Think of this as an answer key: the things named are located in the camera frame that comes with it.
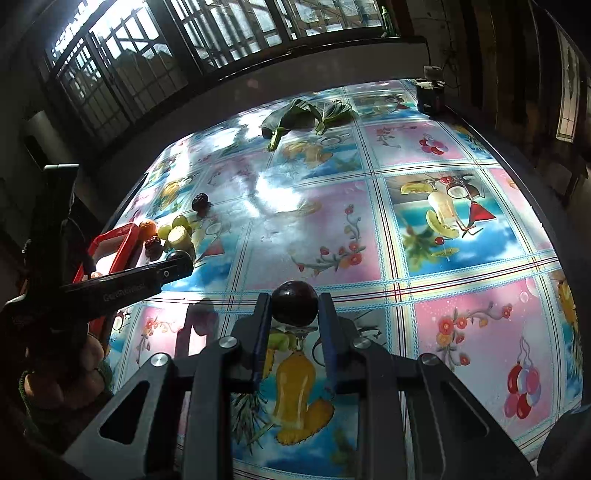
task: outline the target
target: metal bolt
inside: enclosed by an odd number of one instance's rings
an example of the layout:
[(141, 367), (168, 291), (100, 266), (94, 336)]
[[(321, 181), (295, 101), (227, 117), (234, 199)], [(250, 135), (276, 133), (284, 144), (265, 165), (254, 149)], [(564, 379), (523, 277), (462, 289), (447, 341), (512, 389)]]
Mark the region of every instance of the metal bolt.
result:
[(226, 337), (220, 338), (220, 347), (222, 347), (222, 348), (232, 348), (237, 343), (238, 343), (238, 340), (236, 340), (233, 336), (226, 336)]
[(363, 350), (371, 346), (371, 340), (366, 337), (357, 337), (353, 340), (353, 346)]
[(437, 365), (439, 363), (439, 357), (437, 355), (433, 355), (432, 353), (424, 353), (421, 355), (421, 362), (432, 367), (433, 365)]
[(155, 355), (152, 355), (150, 363), (155, 367), (161, 367), (163, 365), (166, 365), (168, 363), (168, 355), (166, 353), (157, 353)]

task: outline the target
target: metal window bars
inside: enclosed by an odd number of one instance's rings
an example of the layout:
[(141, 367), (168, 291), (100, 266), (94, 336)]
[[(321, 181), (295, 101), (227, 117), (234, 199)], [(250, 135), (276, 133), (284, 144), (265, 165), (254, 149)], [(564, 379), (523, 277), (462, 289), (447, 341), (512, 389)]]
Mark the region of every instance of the metal window bars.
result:
[(64, 53), (48, 60), (52, 80), (61, 83), (86, 131), (102, 147), (202, 75), (227, 72), (255, 53), (253, 61), (260, 60), (273, 47), (268, 56), (284, 53), (312, 35), (381, 26), (376, 0), (93, 4), (96, 10)]
[(131, 13), (102, 37), (90, 29), (102, 61), (139, 118), (187, 84), (147, 6)]
[(68, 55), (57, 78), (86, 130), (104, 144), (129, 126), (129, 118), (116, 100), (112, 85), (105, 82), (85, 38)]

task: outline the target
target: printed lemon slice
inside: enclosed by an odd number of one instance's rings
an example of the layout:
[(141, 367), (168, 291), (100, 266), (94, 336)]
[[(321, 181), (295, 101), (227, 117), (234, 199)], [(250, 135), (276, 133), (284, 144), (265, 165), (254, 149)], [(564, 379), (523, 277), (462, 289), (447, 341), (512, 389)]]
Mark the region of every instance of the printed lemon slice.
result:
[(409, 193), (431, 193), (435, 189), (423, 181), (409, 181), (400, 187), (400, 193), (408, 195)]
[(438, 233), (439, 235), (444, 236), (446, 238), (457, 238), (460, 236), (460, 232), (458, 232), (457, 230), (443, 225), (439, 221), (439, 219), (437, 218), (437, 214), (433, 210), (427, 211), (427, 224), (435, 233)]

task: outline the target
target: window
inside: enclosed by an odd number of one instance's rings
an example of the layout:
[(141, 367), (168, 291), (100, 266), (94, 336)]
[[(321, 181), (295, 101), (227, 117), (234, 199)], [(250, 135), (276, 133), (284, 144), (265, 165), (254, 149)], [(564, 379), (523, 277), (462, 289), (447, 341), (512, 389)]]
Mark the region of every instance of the window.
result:
[(187, 84), (144, 0), (116, 1), (90, 36), (136, 118)]
[(381, 25), (374, 0), (171, 2), (199, 57), (210, 70), (284, 40)]
[(62, 53), (64, 53), (66, 47), (74, 39), (74, 35), (80, 31), (80, 27), (84, 25), (94, 12), (96, 12), (96, 9), (99, 8), (99, 5), (104, 1), (105, 0), (82, 0), (60, 36), (47, 48), (47, 57), (52, 65), (56, 64), (57, 59)]
[(579, 58), (562, 32), (558, 28), (557, 31), (562, 59), (562, 101), (556, 138), (572, 143), (579, 113)]
[(154, 12), (147, 0), (79, 1), (46, 63), (99, 147), (185, 87), (182, 68), (193, 79), (198, 67), (382, 24), (375, 0), (150, 0)]

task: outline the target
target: dark purple fruit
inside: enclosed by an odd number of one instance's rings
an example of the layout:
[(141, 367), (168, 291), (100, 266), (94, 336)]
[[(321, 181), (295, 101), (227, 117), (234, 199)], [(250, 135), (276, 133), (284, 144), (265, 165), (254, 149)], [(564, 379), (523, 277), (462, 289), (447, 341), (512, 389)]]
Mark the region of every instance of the dark purple fruit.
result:
[(160, 237), (158, 235), (148, 238), (145, 247), (146, 257), (148, 257), (150, 261), (158, 260), (164, 251), (164, 247), (160, 243)]
[(318, 315), (318, 295), (306, 282), (290, 280), (271, 295), (271, 313), (278, 322), (308, 326)]
[(191, 208), (195, 212), (207, 210), (207, 204), (209, 203), (209, 198), (205, 193), (199, 193), (191, 202)]

